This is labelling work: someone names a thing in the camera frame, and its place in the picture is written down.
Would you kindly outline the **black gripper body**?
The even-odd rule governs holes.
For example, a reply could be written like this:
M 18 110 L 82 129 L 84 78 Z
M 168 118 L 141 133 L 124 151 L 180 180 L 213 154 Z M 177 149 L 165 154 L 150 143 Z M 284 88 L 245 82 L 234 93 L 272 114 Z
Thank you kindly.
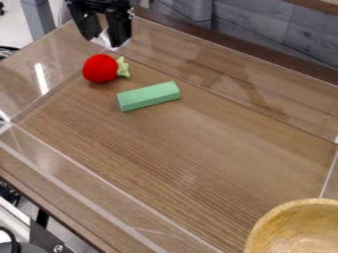
M 125 14 L 128 18 L 134 15 L 129 0 L 63 0 L 63 2 L 70 15 L 80 18 L 96 13 L 105 14 L 109 10 Z

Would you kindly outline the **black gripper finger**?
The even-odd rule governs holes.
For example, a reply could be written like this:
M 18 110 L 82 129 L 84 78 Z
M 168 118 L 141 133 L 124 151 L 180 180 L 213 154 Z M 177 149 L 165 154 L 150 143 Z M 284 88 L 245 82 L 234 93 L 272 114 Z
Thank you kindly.
M 101 33 L 101 26 L 94 13 L 70 11 L 71 19 L 75 23 L 81 36 L 89 41 L 97 38 Z
M 130 37 L 133 12 L 128 10 L 108 9 L 105 20 L 108 24 L 106 34 L 112 47 L 118 47 Z

